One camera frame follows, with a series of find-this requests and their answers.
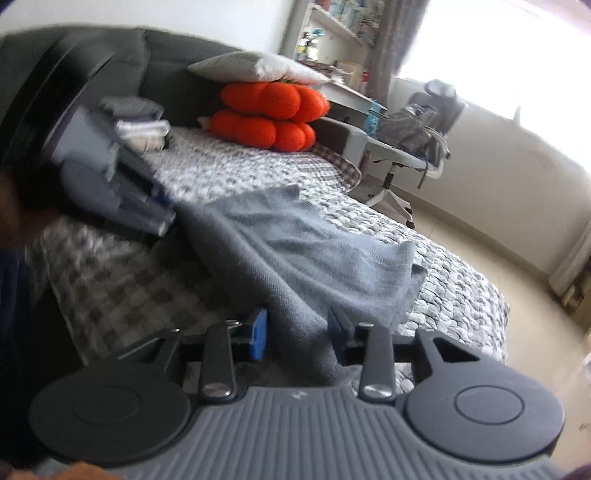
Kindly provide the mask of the right beige curtain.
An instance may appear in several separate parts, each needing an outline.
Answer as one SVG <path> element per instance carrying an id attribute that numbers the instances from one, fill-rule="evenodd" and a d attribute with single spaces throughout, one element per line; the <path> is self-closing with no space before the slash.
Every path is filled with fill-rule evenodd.
<path id="1" fill-rule="evenodd" d="M 565 259 L 550 274 L 548 281 L 551 290 L 561 297 L 584 269 L 590 258 L 590 225 L 569 251 Z"/>

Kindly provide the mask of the grey knitted cat sweater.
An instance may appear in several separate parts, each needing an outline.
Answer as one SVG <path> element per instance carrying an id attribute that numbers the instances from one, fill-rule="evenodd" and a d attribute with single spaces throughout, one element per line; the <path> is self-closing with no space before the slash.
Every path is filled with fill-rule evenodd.
<path id="1" fill-rule="evenodd" d="M 211 279 L 236 310 L 265 307 L 270 357 L 304 384 L 334 385 L 356 373 L 335 358 L 329 308 L 394 331 L 427 276 L 413 242 L 342 230 L 294 185 L 179 201 L 175 213 L 162 255 L 186 279 Z"/>

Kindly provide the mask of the stack of folded clothes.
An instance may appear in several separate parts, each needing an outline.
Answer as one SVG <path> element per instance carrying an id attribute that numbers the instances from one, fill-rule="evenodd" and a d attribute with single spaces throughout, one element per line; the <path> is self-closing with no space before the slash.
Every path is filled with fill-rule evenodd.
<path id="1" fill-rule="evenodd" d="M 167 147 L 170 123 L 164 107 L 137 96 L 104 97 L 100 110 L 110 119 L 116 134 L 135 152 L 144 154 Z"/>

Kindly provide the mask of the grey checkered blanket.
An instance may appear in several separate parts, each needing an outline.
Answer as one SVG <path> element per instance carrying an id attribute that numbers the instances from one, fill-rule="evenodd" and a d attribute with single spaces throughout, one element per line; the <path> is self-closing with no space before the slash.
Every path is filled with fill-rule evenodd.
<path id="1" fill-rule="evenodd" d="M 361 170 L 353 165 L 351 161 L 346 159 L 339 153 L 335 153 L 328 147 L 322 146 L 320 143 L 315 143 L 311 147 L 311 153 L 320 156 L 325 161 L 328 161 L 339 171 L 339 178 L 342 179 L 346 186 L 346 191 L 352 191 L 353 188 L 359 186 L 362 181 Z"/>

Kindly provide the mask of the white bookshelf with books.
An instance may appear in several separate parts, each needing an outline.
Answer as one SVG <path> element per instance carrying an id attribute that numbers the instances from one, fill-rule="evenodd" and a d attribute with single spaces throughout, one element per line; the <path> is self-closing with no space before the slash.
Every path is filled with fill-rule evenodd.
<path id="1" fill-rule="evenodd" d="M 280 54 L 358 89 L 370 72 L 380 10 L 374 1 L 295 1 Z"/>

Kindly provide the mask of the left grey curtain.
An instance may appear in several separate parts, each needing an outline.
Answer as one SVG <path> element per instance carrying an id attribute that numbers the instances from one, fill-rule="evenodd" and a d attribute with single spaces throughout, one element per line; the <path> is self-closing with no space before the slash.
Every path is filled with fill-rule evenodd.
<path id="1" fill-rule="evenodd" d="M 387 106 L 397 78 L 424 19 L 429 0 L 387 1 L 376 46 L 370 55 L 367 93 Z"/>

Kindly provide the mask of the grey backpack on chair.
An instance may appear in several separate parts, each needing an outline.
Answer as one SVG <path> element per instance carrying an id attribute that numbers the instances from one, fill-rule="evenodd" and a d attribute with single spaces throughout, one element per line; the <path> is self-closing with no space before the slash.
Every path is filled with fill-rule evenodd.
<path id="1" fill-rule="evenodd" d="M 441 114 L 436 108 L 412 103 L 382 119 L 377 138 L 394 148 L 418 154 L 431 139 L 425 128 L 435 129 L 440 121 Z"/>

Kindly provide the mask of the white office chair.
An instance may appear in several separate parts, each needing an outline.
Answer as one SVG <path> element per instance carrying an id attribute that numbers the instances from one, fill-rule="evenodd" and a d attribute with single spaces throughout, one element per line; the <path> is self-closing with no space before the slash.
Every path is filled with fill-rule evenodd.
<path id="1" fill-rule="evenodd" d="M 413 229 L 411 204 L 392 190 L 394 174 L 399 168 L 409 168 L 420 172 L 422 179 L 440 178 L 451 157 L 448 134 L 465 108 L 454 86 L 431 80 L 404 108 L 383 117 L 376 133 L 368 138 L 366 150 L 375 164 L 388 162 L 390 169 L 380 190 L 370 195 L 366 205 L 390 205 Z"/>

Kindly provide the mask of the white pillow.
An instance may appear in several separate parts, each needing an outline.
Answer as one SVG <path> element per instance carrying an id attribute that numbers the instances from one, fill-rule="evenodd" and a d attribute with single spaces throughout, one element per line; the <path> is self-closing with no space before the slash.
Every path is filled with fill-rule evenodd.
<path id="1" fill-rule="evenodd" d="M 219 83 L 287 81 L 301 85 L 324 85 L 331 81 L 317 70 L 283 55 L 254 51 L 213 56 L 190 64 L 187 70 Z"/>

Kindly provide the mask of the orange pumpkin cushion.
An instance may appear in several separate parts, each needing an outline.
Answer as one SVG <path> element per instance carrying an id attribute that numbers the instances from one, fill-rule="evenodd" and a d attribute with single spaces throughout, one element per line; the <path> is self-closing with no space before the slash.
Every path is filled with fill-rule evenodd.
<path id="1" fill-rule="evenodd" d="M 287 82 L 232 82 L 221 90 L 223 108 L 208 131 L 240 146 L 301 152 L 317 141 L 311 123 L 329 113 L 329 101 L 314 88 Z"/>

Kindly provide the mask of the white desk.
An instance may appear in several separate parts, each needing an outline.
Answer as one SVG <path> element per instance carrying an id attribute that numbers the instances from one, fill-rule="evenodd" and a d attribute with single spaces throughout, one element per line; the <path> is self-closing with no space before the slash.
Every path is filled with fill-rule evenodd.
<path id="1" fill-rule="evenodd" d="M 387 107 L 376 100 L 340 83 L 329 82 L 320 86 L 320 92 L 335 105 L 356 110 L 363 114 L 375 112 L 379 115 L 387 114 Z"/>

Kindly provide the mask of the grey white quilted bedspread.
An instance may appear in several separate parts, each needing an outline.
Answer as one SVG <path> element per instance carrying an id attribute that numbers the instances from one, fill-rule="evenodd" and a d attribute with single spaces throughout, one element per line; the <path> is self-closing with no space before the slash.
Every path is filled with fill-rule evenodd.
<path id="1" fill-rule="evenodd" d="M 200 333 L 259 306 L 270 313 L 270 361 L 248 373 L 264 383 L 329 385 L 356 374 L 329 344 L 332 308 L 394 333 L 437 330 L 506 360 L 509 307 L 499 289 L 353 199 L 361 174 L 344 158 L 175 128 L 148 162 L 180 205 L 169 239 L 147 247 L 65 219 L 31 250 L 84 362 L 160 329 Z"/>

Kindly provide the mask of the grey sofa headboard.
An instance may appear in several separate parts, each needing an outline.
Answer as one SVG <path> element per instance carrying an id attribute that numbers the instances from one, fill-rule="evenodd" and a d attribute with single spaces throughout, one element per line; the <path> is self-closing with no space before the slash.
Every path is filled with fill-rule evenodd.
<path id="1" fill-rule="evenodd" d="M 85 103 L 95 106 L 106 96 L 135 94 L 164 107 L 175 127 L 194 127 L 200 117 L 223 108 L 222 84 L 190 73 L 190 64 L 235 52 L 221 43 L 155 30 L 50 27 L 6 36 L 1 46 L 1 120 L 45 51 L 65 37 L 102 39 L 115 51 Z M 317 141 L 355 162 L 362 156 L 367 134 L 352 125 L 322 117 L 311 123 Z"/>

